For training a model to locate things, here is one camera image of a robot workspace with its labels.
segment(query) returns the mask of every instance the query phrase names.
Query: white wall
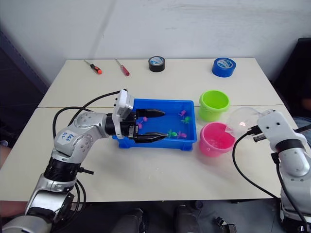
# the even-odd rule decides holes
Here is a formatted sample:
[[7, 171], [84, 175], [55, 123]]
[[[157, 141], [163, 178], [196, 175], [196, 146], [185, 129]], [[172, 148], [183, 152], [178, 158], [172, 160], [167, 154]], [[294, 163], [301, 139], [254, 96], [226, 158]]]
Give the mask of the white wall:
[[272, 79], [311, 36], [311, 1], [0, 0], [0, 25], [48, 84], [66, 59], [155, 54], [255, 57]]

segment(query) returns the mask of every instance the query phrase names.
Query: red screwdriver handle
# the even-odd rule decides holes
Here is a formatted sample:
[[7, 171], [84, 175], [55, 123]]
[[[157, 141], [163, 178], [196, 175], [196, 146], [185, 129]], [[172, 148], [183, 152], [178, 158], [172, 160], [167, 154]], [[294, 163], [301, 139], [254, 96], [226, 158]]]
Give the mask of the red screwdriver handle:
[[121, 65], [121, 66], [120, 66], [120, 69], [122, 70], [122, 72], [123, 72], [123, 74], [124, 74], [125, 76], [129, 76], [129, 75], [130, 75], [130, 72], [128, 72], [128, 70], [125, 68], [124, 65]]
[[98, 68], [97, 66], [95, 66], [94, 64], [91, 64], [91, 68], [92, 68], [93, 70], [95, 70], [95, 72], [98, 73], [98, 74], [101, 74], [101, 73], [102, 73], [102, 70], [99, 69], [99, 68]]

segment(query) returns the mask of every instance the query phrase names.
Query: green bucket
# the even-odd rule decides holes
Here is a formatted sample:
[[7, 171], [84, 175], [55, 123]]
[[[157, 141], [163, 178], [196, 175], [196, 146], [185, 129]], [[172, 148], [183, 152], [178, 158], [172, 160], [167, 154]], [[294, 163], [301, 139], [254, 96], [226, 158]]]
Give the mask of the green bucket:
[[217, 121], [228, 110], [229, 97], [221, 91], [207, 91], [200, 96], [199, 115], [204, 121]]

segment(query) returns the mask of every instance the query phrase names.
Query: table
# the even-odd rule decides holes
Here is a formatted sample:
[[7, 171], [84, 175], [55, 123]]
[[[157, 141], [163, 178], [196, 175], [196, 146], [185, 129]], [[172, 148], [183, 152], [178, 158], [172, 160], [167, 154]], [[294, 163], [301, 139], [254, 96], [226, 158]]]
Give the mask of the table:
[[[160, 73], [151, 72], [148, 60], [120, 60], [130, 71], [125, 77], [115, 60], [93, 61], [103, 70], [96, 74], [83, 60], [67, 60], [38, 107], [83, 106], [100, 95], [128, 88], [135, 98], [192, 100], [207, 90], [224, 91], [232, 106], [283, 104], [255, 58], [234, 58], [237, 67], [229, 78], [211, 72], [214, 59], [167, 59]], [[93, 103], [112, 107], [115, 96]]]
[[[238, 106], [230, 107], [220, 119], [226, 122]], [[293, 128], [296, 125], [284, 105], [254, 106], [259, 111], [281, 111]], [[53, 148], [52, 119], [57, 108], [38, 108], [26, 125], [0, 170], [0, 200], [29, 199], [37, 179], [45, 170]], [[93, 108], [109, 113], [112, 108]], [[66, 127], [75, 110], [63, 112], [56, 130]], [[198, 119], [199, 138], [206, 124]], [[242, 140], [236, 160], [251, 180], [279, 196], [280, 184], [267, 140]], [[82, 166], [95, 174], [79, 173], [87, 190], [87, 201], [137, 200], [223, 200], [257, 199], [269, 196], [249, 184], [234, 168], [231, 153], [219, 158], [203, 156], [198, 142], [193, 151], [156, 148], [119, 149], [116, 140], [98, 140]]]

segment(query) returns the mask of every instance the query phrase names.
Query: screwdriver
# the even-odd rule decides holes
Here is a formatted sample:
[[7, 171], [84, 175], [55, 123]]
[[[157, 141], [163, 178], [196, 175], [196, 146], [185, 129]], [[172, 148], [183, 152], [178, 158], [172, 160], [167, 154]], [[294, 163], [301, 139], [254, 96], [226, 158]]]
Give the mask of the screwdriver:
[[121, 65], [121, 63], [116, 59], [116, 62], [118, 63], [118, 65], [120, 66], [120, 69], [122, 71], [122, 73], [125, 75], [125, 76], [129, 76], [130, 75], [130, 72], [128, 72], [128, 70], [125, 68], [124, 65]]
[[91, 64], [90, 62], [84, 60], [87, 64], [89, 64], [89, 66], [98, 74], [101, 74], [102, 73], [102, 70], [99, 69], [97, 66], [95, 66], [94, 64]]

